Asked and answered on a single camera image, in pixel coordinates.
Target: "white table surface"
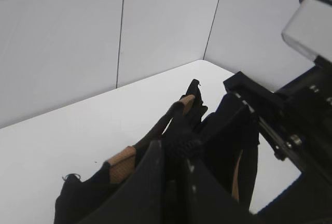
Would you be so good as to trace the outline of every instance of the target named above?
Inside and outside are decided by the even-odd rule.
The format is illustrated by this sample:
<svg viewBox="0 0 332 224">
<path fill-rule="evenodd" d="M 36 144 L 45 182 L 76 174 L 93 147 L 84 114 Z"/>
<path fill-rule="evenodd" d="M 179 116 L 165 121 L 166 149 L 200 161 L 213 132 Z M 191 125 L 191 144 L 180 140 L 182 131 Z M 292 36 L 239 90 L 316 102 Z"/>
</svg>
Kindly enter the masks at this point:
<svg viewBox="0 0 332 224">
<path fill-rule="evenodd" d="M 53 223 L 62 176 L 77 173 L 88 179 L 104 160 L 143 137 L 194 78 L 209 107 L 206 114 L 214 111 L 226 93 L 223 81 L 231 75 L 196 61 L 0 129 L 0 223 Z M 260 141 L 253 212 L 299 175 Z"/>
</svg>

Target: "white panel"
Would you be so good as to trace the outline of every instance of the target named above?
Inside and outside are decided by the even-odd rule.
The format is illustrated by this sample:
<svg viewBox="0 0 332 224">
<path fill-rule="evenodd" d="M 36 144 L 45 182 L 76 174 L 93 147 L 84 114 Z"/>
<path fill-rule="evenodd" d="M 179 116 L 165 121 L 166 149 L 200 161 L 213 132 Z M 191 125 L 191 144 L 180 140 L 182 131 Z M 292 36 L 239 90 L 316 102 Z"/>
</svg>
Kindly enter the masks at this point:
<svg viewBox="0 0 332 224">
<path fill-rule="evenodd" d="M 298 0 L 220 0 L 205 59 L 275 90 L 313 64 L 281 38 Z"/>
<path fill-rule="evenodd" d="M 124 0 L 118 85 L 202 59 L 218 0 Z"/>
<path fill-rule="evenodd" d="M 122 0 L 0 0 L 0 128 L 115 88 Z"/>
</svg>

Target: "screw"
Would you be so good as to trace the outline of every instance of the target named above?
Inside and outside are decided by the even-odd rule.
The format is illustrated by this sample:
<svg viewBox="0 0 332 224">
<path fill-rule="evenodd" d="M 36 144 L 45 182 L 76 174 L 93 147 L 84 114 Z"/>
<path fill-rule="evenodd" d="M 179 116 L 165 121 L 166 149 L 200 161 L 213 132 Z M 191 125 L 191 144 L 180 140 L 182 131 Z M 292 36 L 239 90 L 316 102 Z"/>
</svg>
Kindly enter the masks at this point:
<svg viewBox="0 0 332 224">
<path fill-rule="evenodd" d="M 293 141 L 293 143 L 294 143 L 295 145 L 297 145 L 297 146 L 300 146 L 300 145 L 302 144 L 302 140 L 301 140 L 301 139 L 299 138 L 299 136 L 296 135 L 296 134 L 291 135 L 289 138 L 290 138 L 290 139 Z"/>
<path fill-rule="evenodd" d="M 286 146 L 289 148 L 289 149 L 292 149 L 292 144 L 290 142 L 286 142 Z"/>
<path fill-rule="evenodd" d="M 311 86 L 309 87 L 309 89 L 311 89 L 314 93 L 318 93 L 318 92 L 320 91 L 319 88 L 317 88 L 316 85 L 311 85 Z"/>
</svg>

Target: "tan fabric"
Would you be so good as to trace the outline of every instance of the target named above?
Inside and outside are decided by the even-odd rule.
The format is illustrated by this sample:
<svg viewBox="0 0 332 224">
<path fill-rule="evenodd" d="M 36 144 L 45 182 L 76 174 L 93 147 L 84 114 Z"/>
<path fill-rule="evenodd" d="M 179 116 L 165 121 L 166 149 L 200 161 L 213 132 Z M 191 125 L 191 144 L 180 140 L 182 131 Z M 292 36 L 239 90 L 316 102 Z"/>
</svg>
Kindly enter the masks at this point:
<svg viewBox="0 0 332 224">
<path fill-rule="evenodd" d="M 232 196 L 239 202 L 240 196 L 239 196 L 239 185 L 238 185 L 238 173 L 239 173 L 239 164 L 242 156 L 242 151 L 240 151 L 237 164 L 235 166 L 234 174 L 233 174 L 233 184 L 232 184 Z"/>
<path fill-rule="evenodd" d="M 185 105 L 185 108 L 183 109 L 183 114 L 184 115 L 187 114 L 190 111 L 194 100 L 195 100 L 195 96 L 192 95 L 192 94 L 190 94 L 186 97 L 183 97 L 181 100 L 179 100 L 179 102 L 181 102 L 182 104 Z"/>
<path fill-rule="evenodd" d="M 135 169 L 136 149 L 128 146 L 107 161 L 110 164 L 109 176 L 111 184 L 118 184 L 125 180 Z"/>
</svg>

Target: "panel seam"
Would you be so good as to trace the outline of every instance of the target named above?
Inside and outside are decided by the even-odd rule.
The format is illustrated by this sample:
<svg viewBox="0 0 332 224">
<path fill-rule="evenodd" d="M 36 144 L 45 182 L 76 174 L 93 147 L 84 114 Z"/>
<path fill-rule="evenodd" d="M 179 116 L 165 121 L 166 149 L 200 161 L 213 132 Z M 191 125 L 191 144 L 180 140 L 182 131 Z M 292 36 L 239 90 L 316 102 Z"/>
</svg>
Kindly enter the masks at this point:
<svg viewBox="0 0 332 224">
<path fill-rule="evenodd" d="M 125 4 L 125 0 L 122 0 L 122 9 L 121 9 L 121 20 L 120 20 L 120 36 L 119 36 L 119 51 L 118 51 L 118 66 L 116 71 L 116 84 L 115 88 L 118 88 L 119 83 L 119 66 L 120 66 L 120 55 L 121 55 L 121 38 L 122 38 L 122 23 L 123 23 L 123 6 Z"/>
<path fill-rule="evenodd" d="M 210 28 L 209 36 L 208 36 L 208 39 L 207 39 L 207 42 L 206 42 L 206 47 L 205 47 L 205 50 L 204 50 L 203 60 L 205 60 L 206 50 L 208 49 L 208 44 L 209 44 L 209 40 L 210 40 L 210 36 L 211 36 L 211 31 L 212 31 L 214 19 L 215 19 L 216 14 L 217 14 L 217 9 L 218 9 L 218 6 L 219 6 L 219 1 L 220 0 L 218 0 L 217 5 L 216 5 L 216 9 L 214 11 L 214 16 L 213 16 L 213 20 L 212 20 L 212 23 L 211 23 L 211 28 Z"/>
</svg>

